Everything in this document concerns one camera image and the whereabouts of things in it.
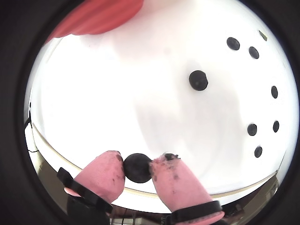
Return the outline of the pink-tipped gripper finger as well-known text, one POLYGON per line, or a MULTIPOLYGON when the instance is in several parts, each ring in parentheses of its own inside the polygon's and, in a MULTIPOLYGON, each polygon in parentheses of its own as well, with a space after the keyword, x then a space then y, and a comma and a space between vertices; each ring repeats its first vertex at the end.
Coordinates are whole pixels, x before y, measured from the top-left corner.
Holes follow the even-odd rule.
POLYGON ((163 225, 211 225, 225 213, 178 155, 165 153, 149 162, 150 175, 159 199, 171 214, 163 225))
POLYGON ((57 177, 68 195, 67 215, 76 225, 109 225, 112 202, 124 190, 123 158, 109 150, 91 161, 73 178, 64 168, 57 177))

